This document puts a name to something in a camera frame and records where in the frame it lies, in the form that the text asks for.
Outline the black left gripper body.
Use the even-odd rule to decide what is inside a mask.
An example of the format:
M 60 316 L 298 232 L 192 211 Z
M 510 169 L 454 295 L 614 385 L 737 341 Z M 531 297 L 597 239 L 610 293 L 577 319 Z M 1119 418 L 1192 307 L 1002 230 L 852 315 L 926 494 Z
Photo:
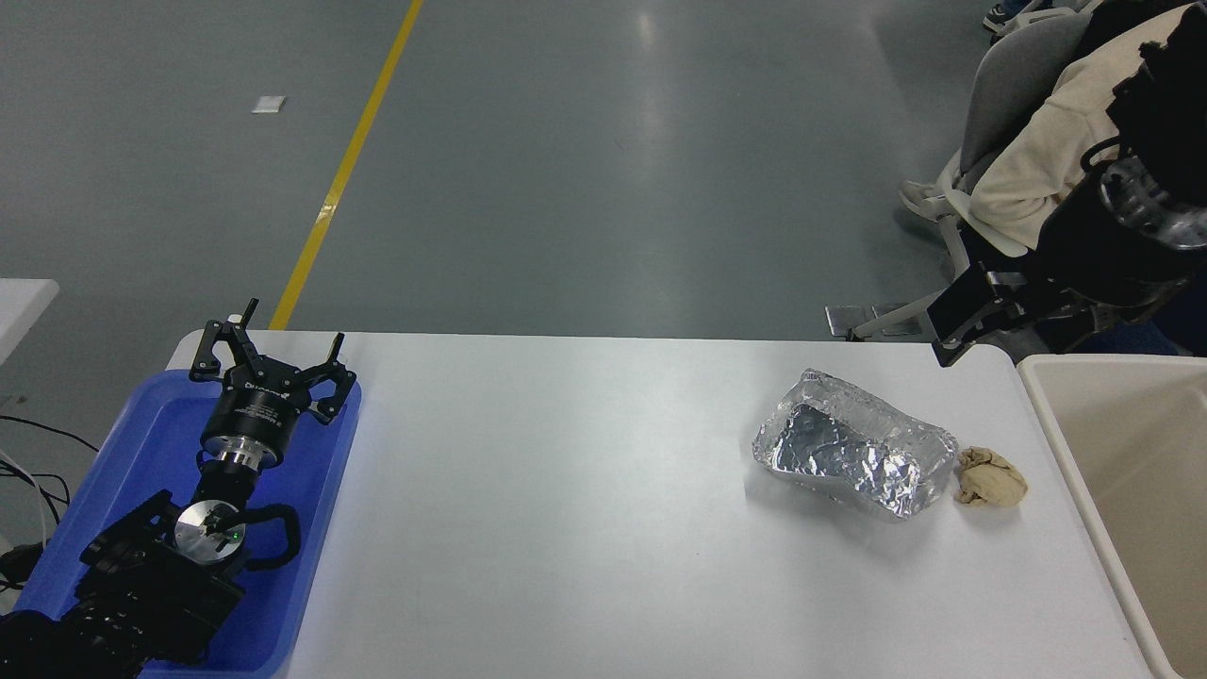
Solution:
M 247 439 L 272 455 L 284 455 L 301 414 L 311 404 L 298 367 L 288 364 L 234 365 L 225 371 L 220 396 L 200 444 L 218 455 L 237 439 Z

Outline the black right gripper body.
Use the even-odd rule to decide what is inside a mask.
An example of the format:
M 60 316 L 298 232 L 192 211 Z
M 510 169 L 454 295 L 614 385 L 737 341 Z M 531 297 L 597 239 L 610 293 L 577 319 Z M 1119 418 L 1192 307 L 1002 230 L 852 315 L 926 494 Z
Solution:
M 1191 206 L 1147 178 L 1094 178 L 1042 227 L 1037 256 L 1078 295 L 1145 306 L 1191 275 Z

